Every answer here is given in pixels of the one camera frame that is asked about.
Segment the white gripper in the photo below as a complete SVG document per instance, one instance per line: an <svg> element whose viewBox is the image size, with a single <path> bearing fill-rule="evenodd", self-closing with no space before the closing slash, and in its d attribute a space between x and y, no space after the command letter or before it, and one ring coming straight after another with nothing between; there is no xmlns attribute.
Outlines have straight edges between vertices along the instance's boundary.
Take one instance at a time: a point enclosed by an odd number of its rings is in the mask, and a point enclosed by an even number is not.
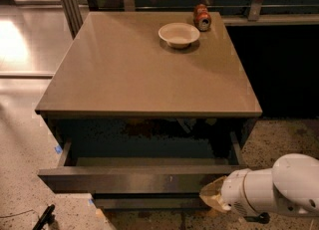
<svg viewBox="0 0 319 230"><path fill-rule="evenodd" d="M221 176L201 188L200 199L219 212L233 211L242 217L252 216L253 209L247 201L244 180L250 169L235 170L227 177Z"/></svg>

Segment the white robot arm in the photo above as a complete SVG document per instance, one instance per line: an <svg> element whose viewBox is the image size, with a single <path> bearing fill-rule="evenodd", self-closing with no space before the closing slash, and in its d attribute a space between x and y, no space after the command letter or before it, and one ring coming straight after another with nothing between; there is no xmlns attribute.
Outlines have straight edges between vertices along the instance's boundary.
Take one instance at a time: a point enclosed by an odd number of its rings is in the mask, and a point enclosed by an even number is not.
<svg viewBox="0 0 319 230"><path fill-rule="evenodd" d="M201 188L200 199L221 213L266 224L272 213L319 217L319 160L304 154L279 157L272 167L235 170Z"/></svg>

